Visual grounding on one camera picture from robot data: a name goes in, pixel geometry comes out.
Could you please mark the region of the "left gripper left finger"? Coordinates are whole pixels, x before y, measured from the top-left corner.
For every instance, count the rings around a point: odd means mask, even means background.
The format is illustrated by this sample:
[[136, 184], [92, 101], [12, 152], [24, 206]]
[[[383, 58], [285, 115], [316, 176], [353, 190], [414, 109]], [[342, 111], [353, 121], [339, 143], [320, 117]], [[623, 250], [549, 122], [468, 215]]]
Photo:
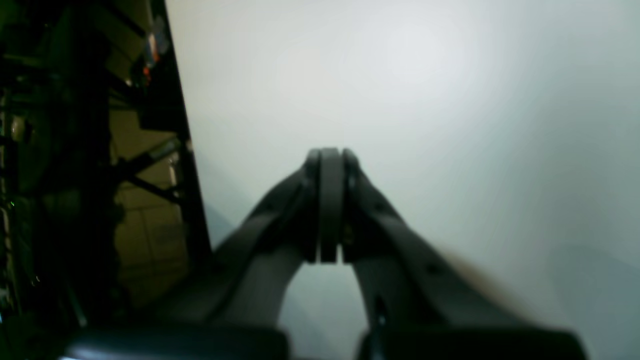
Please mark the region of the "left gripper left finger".
[[287, 360], [276, 328], [304, 262], [332, 260], [332, 150], [268, 191], [206, 263], [122, 326], [92, 328], [67, 360]]

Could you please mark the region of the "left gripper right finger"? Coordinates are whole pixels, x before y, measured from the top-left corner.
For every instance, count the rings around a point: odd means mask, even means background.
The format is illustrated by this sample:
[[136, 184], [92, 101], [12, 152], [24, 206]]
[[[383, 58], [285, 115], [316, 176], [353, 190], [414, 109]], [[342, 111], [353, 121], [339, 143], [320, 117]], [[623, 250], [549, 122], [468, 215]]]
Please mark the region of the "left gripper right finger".
[[331, 243], [358, 280], [370, 329], [359, 360], [585, 360], [576, 335], [535, 326], [473, 288], [415, 233], [349, 149], [331, 151]]

